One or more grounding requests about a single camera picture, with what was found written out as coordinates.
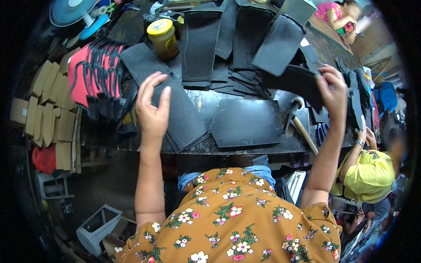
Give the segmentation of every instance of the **person in pink shirt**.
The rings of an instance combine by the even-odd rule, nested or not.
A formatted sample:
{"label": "person in pink shirt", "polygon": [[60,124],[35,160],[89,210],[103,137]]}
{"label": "person in pink shirt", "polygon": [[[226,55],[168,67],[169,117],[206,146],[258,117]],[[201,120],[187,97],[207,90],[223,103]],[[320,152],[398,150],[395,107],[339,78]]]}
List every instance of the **person in pink shirt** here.
{"label": "person in pink shirt", "polygon": [[317,6],[315,16],[325,21],[333,30],[343,29],[349,44],[355,41],[357,18],[361,7],[355,0],[344,0],[343,3],[327,2]]}

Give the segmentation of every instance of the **person in yellow shirt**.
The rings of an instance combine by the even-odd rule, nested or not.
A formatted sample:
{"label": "person in yellow shirt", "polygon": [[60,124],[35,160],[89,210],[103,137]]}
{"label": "person in yellow shirt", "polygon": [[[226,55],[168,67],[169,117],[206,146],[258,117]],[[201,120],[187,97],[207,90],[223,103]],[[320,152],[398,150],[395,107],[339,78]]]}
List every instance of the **person in yellow shirt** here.
{"label": "person in yellow shirt", "polygon": [[[376,203],[396,188],[401,163],[406,159],[407,147],[405,131],[394,129],[391,132],[391,142],[388,155],[377,151],[374,133],[365,127],[358,132],[358,140],[354,148],[345,156],[336,171],[336,181],[330,193],[336,196],[344,195],[357,202]],[[364,150],[365,143],[371,147]]]}

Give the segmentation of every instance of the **hammer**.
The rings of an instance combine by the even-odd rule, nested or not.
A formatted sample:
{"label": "hammer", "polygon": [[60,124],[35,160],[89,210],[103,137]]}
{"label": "hammer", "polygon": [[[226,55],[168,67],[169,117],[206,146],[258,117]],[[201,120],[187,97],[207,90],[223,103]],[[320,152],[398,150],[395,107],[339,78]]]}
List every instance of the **hammer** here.
{"label": "hammer", "polygon": [[292,106],[293,106],[292,109],[288,113],[288,118],[286,119],[286,122],[285,122],[284,129],[283,129],[282,133],[285,134],[287,132],[287,130],[289,128],[289,124],[292,120],[294,122],[295,126],[297,127],[298,131],[303,135],[304,139],[306,140],[306,142],[310,146],[310,149],[313,152],[314,156],[316,156],[319,153],[319,151],[317,150],[312,138],[310,137],[310,135],[308,134],[308,132],[304,128],[304,126],[301,123],[301,121],[299,120],[299,118],[297,116],[295,116],[295,113],[297,112],[297,110],[301,109],[303,107],[303,102],[300,99],[296,98],[292,102]]}

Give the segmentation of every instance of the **glue jar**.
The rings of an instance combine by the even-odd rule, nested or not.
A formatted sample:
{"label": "glue jar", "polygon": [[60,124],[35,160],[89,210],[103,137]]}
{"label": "glue jar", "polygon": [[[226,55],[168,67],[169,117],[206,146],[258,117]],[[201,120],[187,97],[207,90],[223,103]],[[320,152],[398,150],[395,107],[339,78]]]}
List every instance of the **glue jar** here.
{"label": "glue jar", "polygon": [[175,28],[170,19],[152,22],[146,32],[154,45],[156,55],[161,60],[170,60],[179,53],[179,46],[174,35]]}

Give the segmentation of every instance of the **yellow jar lid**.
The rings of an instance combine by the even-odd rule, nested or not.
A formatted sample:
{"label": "yellow jar lid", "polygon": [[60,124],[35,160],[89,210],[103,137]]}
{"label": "yellow jar lid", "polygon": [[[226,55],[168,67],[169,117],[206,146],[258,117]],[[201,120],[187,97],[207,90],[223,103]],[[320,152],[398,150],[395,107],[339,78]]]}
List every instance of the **yellow jar lid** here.
{"label": "yellow jar lid", "polygon": [[146,29],[146,32],[150,35],[158,36],[170,31],[172,26],[173,22],[170,19],[160,19],[152,22]]}
{"label": "yellow jar lid", "polygon": [[182,16],[177,17],[177,22],[179,24],[184,24],[184,17],[182,17]]}

